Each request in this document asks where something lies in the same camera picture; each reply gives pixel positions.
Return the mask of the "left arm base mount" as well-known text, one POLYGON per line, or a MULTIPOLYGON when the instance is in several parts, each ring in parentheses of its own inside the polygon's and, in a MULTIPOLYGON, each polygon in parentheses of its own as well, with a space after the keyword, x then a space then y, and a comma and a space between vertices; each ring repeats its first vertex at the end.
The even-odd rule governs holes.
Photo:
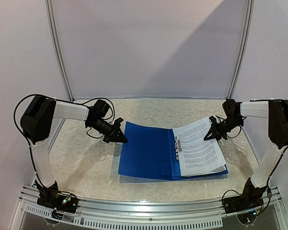
POLYGON ((57 211, 76 213, 79 199, 72 193, 59 190, 57 182, 49 188, 40 185, 37 181, 35 185, 39 191, 38 205, 57 211))

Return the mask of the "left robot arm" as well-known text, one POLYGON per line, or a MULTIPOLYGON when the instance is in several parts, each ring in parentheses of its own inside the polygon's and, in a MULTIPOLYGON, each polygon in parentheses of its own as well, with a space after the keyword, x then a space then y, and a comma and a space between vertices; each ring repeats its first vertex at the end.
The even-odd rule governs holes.
POLYGON ((120 128, 123 119, 115 118, 114 105, 109 99, 96 98, 95 104, 88 106, 42 94, 32 94, 31 97, 32 101, 15 126, 28 143, 37 188, 48 189, 42 196, 43 200, 51 208, 57 208, 62 198, 53 191, 58 186, 48 156, 48 138, 54 119, 83 121, 86 128, 101 134, 105 143, 126 143, 128 140, 120 128))

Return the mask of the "blue plastic folder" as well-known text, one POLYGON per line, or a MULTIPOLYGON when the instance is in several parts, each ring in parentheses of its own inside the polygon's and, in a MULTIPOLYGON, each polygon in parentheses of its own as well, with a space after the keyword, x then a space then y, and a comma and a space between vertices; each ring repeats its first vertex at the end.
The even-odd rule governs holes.
POLYGON ((176 159, 175 139, 171 129, 140 126, 126 122, 118 174, 153 181, 195 180, 198 178, 226 178, 227 168, 216 173, 181 177, 176 159))

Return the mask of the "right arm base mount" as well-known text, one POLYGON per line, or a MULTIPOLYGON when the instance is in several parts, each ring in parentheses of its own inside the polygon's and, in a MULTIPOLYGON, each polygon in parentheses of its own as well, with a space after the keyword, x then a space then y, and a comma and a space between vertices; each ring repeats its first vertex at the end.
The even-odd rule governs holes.
POLYGON ((271 198, 272 192, 268 185, 255 187, 249 178, 241 194, 233 189, 227 190, 221 198, 221 203, 226 214, 243 211, 237 214, 238 221, 243 225, 251 225, 268 208, 271 198))

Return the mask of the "printed paper sheet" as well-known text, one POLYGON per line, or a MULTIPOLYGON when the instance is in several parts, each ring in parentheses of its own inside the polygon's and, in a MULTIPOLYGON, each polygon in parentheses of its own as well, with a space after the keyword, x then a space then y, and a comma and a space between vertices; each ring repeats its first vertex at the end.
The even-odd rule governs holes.
POLYGON ((210 172, 204 172, 204 173, 195 173, 195 174, 190 174, 190 175, 187 175, 187 174, 183 174, 183 173, 180 173, 181 177, 199 177, 199 176, 212 176, 212 175, 223 175, 223 174, 228 174, 228 170, 227 170, 227 167, 226 165, 223 165, 219 168, 216 168, 210 172))
POLYGON ((205 117, 172 130, 174 138, 178 137, 182 148, 178 160, 180 173, 207 173, 226 165, 218 141, 204 141, 204 136, 210 128, 209 118, 205 117))

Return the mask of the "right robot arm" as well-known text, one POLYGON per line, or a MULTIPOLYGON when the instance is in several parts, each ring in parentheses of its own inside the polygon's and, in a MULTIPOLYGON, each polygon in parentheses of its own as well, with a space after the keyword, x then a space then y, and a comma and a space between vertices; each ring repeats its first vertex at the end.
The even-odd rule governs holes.
POLYGON ((244 119, 248 117, 268 120, 267 133, 271 146, 250 178, 251 188, 266 189, 269 179, 288 149, 288 99, 262 99, 249 102, 227 99, 222 108, 226 118, 218 116, 208 118, 211 126, 204 137, 205 141, 228 139, 228 133, 236 127, 243 127, 244 119))

